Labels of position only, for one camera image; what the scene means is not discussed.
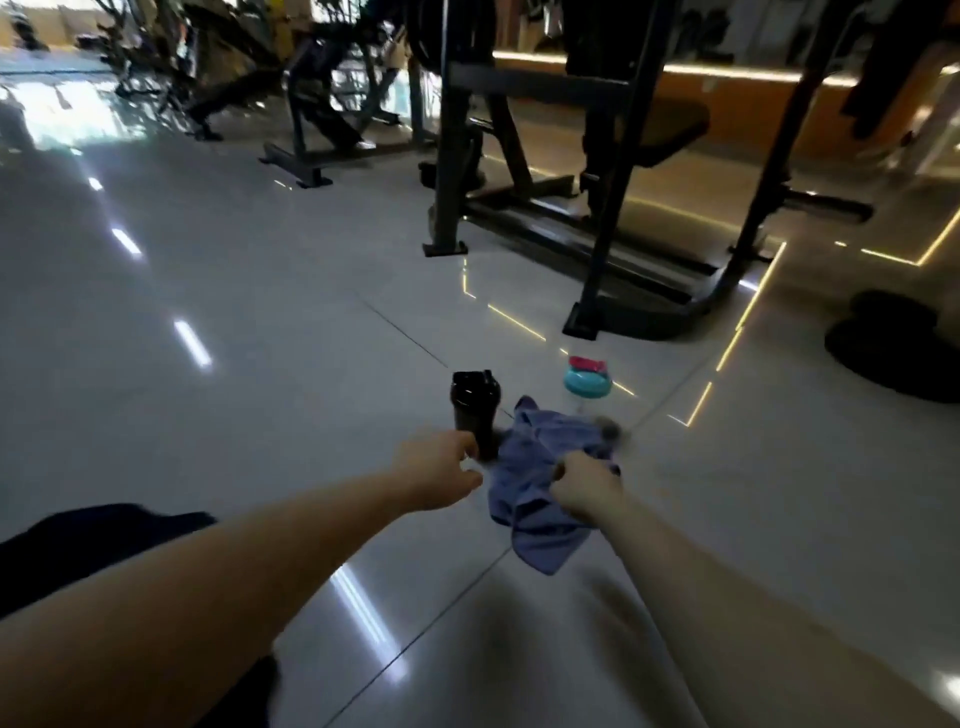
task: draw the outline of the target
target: blue towel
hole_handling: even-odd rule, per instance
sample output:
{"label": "blue towel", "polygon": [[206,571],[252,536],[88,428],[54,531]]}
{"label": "blue towel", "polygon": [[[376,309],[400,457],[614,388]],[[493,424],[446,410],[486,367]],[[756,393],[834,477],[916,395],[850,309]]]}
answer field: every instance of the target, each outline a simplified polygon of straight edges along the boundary
{"label": "blue towel", "polygon": [[[578,449],[601,460],[612,454],[596,425],[541,410],[531,398],[522,397],[514,409],[514,426],[491,466],[491,518],[510,526],[516,555],[547,575],[556,573],[592,530],[550,496],[554,468]],[[619,473],[613,463],[611,468]]]}

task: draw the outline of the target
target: black shaker bottle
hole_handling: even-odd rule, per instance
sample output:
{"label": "black shaker bottle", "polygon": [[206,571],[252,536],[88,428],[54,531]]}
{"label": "black shaker bottle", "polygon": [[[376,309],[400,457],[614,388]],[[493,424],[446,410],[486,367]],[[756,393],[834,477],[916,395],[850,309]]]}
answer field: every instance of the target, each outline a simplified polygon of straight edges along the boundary
{"label": "black shaker bottle", "polygon": [[450,385],[453,420],[457,429],[472,432],[480,449],[480,460],[496,459],[497,438],[493,415],[500,405],[500,383],[489,369],[483,372],[454,372]]}

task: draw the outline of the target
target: forearm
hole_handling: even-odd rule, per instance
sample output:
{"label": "forearm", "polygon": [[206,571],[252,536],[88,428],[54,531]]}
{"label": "forearm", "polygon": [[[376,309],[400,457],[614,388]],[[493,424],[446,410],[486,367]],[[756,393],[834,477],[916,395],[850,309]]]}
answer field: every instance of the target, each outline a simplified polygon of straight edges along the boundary
{"label": "forearm", "polygon": [[402,515],[400,485],[384,474],[311,491],[0,622],[0,724],[192,725],[330,574]]}
{"label": "forearm", "polygon": [[642,505],[594,519],[711,728],[956,726],[913,685],[717,562]]}

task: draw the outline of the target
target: tiled floor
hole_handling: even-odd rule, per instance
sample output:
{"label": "tiled floor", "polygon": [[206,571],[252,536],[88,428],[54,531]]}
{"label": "tiled floor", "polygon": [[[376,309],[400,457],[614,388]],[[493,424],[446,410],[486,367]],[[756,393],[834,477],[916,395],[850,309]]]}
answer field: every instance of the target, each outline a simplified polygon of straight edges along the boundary
{"label": "tiled floor", "polygon": [[[464,225],[466,261],[422,256],[413,157],[301,190],[250,134],[204,146],[108,85],[56,83],[0,90],[0,538],[118,500],[228,516],[368,471],[450,425],[455,369],[492,368],[507,409],[570,410],[563,349],[610,362],[621,387],[596,406],[629,428],[631,491],[956,710],[956,410],[822,343],[867,285],[958,330],[955,187],[871,188],[888,222],[862,231],[777,218],[788,247],[732,349],[751,288],[684,340],[590,343],[560,334],[579,282],[494,235]],[[576,134],[531,124],[532,163],[575,171]],[[690,152],[635,177],[639,225],[729,235],[756,169]],[[508,546],[483,493],[374,539],[277,642],[274,725],[700,724],[599,536],[553,578]]]}

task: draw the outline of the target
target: hand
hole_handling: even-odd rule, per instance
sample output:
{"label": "hand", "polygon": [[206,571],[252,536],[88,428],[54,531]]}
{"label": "hand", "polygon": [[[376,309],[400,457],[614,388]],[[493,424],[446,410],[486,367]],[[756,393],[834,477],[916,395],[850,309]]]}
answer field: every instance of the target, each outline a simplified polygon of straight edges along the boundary
{"label": "hand", "polygon": [[396,451],[394,470],[406,489],[407,508],[445,508],[479,488],[483,475],[460,467],[468,456],[477,456],[470,432],[450,430],[403,443]]}
{"label": "hand", "polygon": [[550,494],[583,522],[595,522],[600,509],[623,496],[620,477],[611,473],[607,463],[582,450],[568,453],[558,471],[560,478],[550,486]]}

